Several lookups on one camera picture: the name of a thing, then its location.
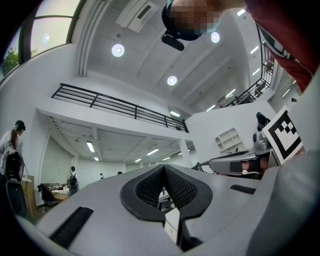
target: black railing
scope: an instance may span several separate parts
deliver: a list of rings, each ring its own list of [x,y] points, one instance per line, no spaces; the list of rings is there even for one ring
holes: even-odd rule
[[[156,123],[188,133],[184,120],[179,121],[128,101],[73,85],[61,83],[59,89],[51,98],[88,106],[89,108],[116,112],[117,114],[129,116],[137,120]]]
[[[254,102],[270,87],[274,71],[275,58],[271,55],[269,48],[265,44],[265,40],[261,39],[258,25],[256,26],[256,29],[260,42],[261,77],[252,86],[250,86],[250,88],[245,90],[240,96],[235,97],[235,99],[225,107]]]

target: black cap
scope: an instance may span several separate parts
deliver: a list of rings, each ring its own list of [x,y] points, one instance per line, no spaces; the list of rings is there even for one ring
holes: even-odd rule
[[[176,39],[182,39],[185,41],[194,41],[198,39],[201,36],[201,34],[199,35],[199,34],[192,34],[192,33],[186,33],[184,31],[180,31],[176,28],[175,24],[171,21],[171,19],[169,19],[168,10],[170,10],[171,4],[169,4],[168,7],[165,6],[161,14],[162,22],[167,29],[167,33]]]
[[[21,120],[16,121],[15,126],[17,130],[24,130],[24,131],[26,130],[25,123]]]

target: ceiling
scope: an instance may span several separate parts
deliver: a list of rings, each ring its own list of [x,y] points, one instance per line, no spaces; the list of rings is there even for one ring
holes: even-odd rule
[[[159,8],[139,33],[116,23],[129,1],[113,0],[104,13],[90,49],[88,70],[158,87],[195,112],[217,104],[233,89],[234,96],[240,95],[260,78],[260,72],[252,76],[261,66],[261,54],[260,49],[250,54],[259,38],[247,13],[238,16],[240,9],[226,12],[217,29],[218,43],[212,43],[211,35],[206,34],[193,42],[183,41],[181,52],[161,42],[165,32],[161,11],[167,0],[150,0]],[[115,44],[124,46],[122,57],[112,55]],[[170,76],[177,77],[176,85],[168,86]]]
[[[154,138],[108,131],[90,126],[83,126],[69,121],[44,115],[45,123],[51,130],[59,133],[82,159],[100,161],[134,163],[142,159],[141,163],[162,162],[168,157],[180,157],[179,141],[170,139]],[[88,149],[86,142],[91,142],[95,152]],[[187,147],[193,151],[192,141],[187,142]],[[154,149],[158,152],[147,156]]]

